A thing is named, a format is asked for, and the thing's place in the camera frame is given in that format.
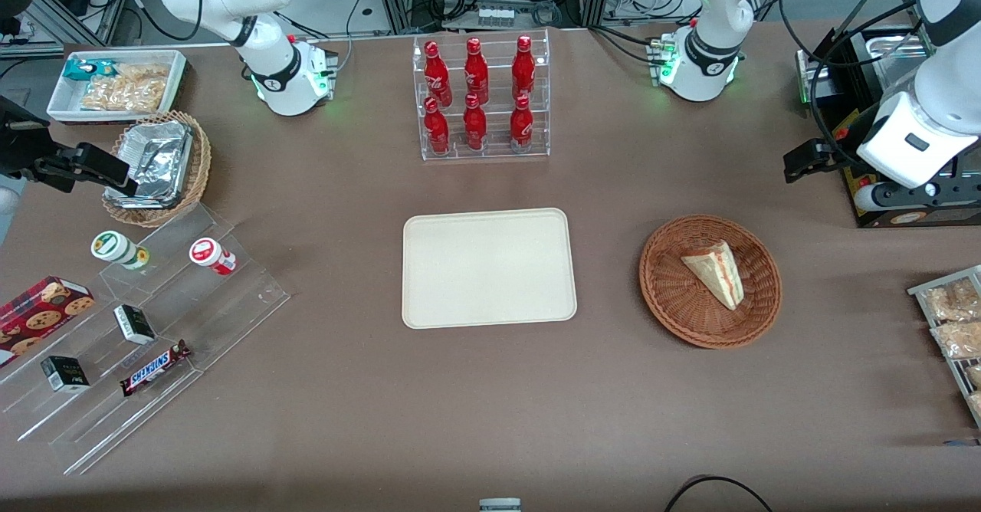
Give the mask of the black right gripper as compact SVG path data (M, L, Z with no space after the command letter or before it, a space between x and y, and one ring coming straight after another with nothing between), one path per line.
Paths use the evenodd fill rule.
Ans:
M134 197L138 183L129 177L130 164L89 143L73 151L73 162L51 155L49 122L24 107L1 99L1 173L20 179L22 171L32 169L34 182L61 193L71 193L78 182L95 182Z

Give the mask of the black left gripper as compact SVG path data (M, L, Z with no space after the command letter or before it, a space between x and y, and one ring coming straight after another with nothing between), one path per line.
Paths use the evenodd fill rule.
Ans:
M808 139L783 156L785 183L793 184L817 172L845 171L858 179L869 176L871 167L858 155L861 138L837 139L829 144L821 138ZM952 191L979 191L980 156L956 156L950 162Z

